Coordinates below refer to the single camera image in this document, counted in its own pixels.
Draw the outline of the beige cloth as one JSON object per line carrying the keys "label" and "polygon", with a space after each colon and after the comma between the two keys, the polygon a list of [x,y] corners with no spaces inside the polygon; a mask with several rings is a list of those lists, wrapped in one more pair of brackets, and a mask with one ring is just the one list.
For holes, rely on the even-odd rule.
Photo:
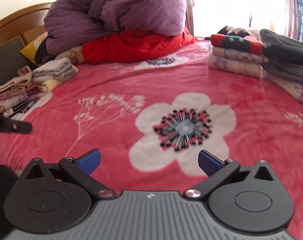
{"label": "beige cloth", "polygon": [[67,51],[64,51],[56,56],[55,60],[63,58],[69,59],[73,65],[85,63],[84,56],[82,54],[82,46],[75,46]]}

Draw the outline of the cream rolled cloth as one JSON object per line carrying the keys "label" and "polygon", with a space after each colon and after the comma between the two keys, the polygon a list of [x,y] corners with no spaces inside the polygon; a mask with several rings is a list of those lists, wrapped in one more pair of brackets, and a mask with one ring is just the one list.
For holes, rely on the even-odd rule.
{"label": "cream rolled cloth", "polygon": [[41,91],[44,94],[49,94],[51,93],[55,88],[60,86],[63,82],[61,80],[56,80],[56,79],[49,79],[46,80],[43,83],[40,83],[37,85],[37,88],[39,91]]}

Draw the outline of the folded floral purple garment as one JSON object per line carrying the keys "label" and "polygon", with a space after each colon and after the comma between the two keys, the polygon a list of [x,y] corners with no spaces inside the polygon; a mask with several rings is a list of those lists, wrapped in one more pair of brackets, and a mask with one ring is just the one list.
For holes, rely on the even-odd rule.
{"label": "folded floral purple garment", "polygon": [[215,56],[224,57],[224,58],[230,59],[230,60],[251,62],[251,63],[257,63],[257,64],[269,62],[269,59],[262,55],[256,55],[253,53],[235,50],[235,49],[212,47],[211,52]]}

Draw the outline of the red quilt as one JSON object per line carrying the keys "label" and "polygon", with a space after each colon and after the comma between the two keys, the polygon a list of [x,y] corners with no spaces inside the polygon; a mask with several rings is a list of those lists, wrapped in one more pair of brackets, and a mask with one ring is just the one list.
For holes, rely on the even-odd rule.
{"label": "red quilt", "polygon": [[147,30],[125,30],[85,43],[82,55],[86,64],[133,63],[169,55],[194,41],[188,29],[176,36]]}

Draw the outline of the red green folded sweater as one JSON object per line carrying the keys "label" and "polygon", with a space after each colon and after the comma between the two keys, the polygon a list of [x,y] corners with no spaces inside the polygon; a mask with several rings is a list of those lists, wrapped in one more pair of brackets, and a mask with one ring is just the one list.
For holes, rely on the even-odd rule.
{"label": "red green folded sweater", "polygon": [[214,47],[235,49],[256,55],[263,54],[263,45],[255,39],[248,40],[240,36],[213,34],[211,35],[210,40]]}

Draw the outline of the purple duvet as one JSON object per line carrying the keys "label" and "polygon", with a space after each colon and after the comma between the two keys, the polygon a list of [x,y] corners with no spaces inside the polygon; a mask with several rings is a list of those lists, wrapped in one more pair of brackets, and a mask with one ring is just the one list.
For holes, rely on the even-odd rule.
{"label": "purple duvet", "polygon": [[185,21],[186,0],[57,0],[44,20],[46,49],[58,55],[127,29],[176,36]]}

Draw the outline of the dark grey folded clothes stack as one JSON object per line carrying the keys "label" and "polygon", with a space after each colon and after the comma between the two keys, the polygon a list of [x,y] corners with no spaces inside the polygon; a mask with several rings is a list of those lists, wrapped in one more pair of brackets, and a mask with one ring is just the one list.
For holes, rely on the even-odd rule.
{"label": "dark grey folded clothes stack", "polygon": [[303,85],[303,42],[267,29],[260,30],[260,38],[263,55],[269,59],[264,70]]}

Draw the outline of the folded patterned clothes stack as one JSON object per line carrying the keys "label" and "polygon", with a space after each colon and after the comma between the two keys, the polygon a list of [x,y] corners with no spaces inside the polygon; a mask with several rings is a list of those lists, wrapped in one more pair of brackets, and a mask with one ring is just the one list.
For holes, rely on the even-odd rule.
{"label": "folded patterned clothes stack", "polygon": [[32,82],[32,72],[14,77],[0,85],[0,114],[28,99],[28,91],[36,85]]}

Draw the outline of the grey folded cloth pile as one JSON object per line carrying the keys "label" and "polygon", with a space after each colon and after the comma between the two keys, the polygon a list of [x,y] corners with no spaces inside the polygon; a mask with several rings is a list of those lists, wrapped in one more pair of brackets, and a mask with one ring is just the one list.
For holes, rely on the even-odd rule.
{"label": "grey folded cloth pile", "polygon": [[44,83],[47,80],[67,81],[78,73],[78,69],[66,57],[49,61],[32,72],[32,82]]}

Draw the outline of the pink curtain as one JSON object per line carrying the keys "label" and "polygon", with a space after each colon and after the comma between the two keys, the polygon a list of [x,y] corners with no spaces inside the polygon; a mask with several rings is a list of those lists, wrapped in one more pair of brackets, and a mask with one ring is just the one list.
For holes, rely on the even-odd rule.
{"label": "pink curtain", "polygon": [[194,36],[193,24],[193,1],[186,0],[186,27],[191,35]]}

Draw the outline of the wooden headboard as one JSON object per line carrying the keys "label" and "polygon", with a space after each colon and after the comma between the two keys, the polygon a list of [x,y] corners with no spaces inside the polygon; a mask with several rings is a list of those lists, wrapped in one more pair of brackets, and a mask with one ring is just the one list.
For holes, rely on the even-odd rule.
{"label": "wooden headboard", "polygon": [[0,85],[17,77],[24,66],[37,67],[20,51],[45,33],[44,18],[51,5],[33,5],[0,20]]}

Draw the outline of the pink floral fleece blanket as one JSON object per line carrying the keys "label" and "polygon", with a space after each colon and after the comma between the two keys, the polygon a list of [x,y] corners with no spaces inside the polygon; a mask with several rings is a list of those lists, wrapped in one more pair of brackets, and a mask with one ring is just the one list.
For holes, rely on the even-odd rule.
{"label": "pink floral fleece blanket", "polygon": [[114,191],[184,191],[201,182],[198,153],[267,161],[289,191],[289,231],[303,239],[303,104],[266,79],[209,69],[198,41],[156,60],[79,65],[78,74],[19,116],[29,135],[0,133],[0,164],[55,163],[93,148],[95,179]]}

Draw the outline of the yellow pillow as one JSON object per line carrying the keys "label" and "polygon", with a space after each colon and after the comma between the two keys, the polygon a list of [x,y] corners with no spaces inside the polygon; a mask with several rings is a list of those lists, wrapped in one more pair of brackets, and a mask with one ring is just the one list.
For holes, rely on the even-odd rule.
{"label": "yellow pillow", "polygon": [[30,42],[27,46],[25,46],[21,51],[20,54],[23,55],[25,58],[29,59],[32,63],[35,62],[35,54],[38,50],[41,42],[47,38],[47,31],[38,36],[35,40]]}

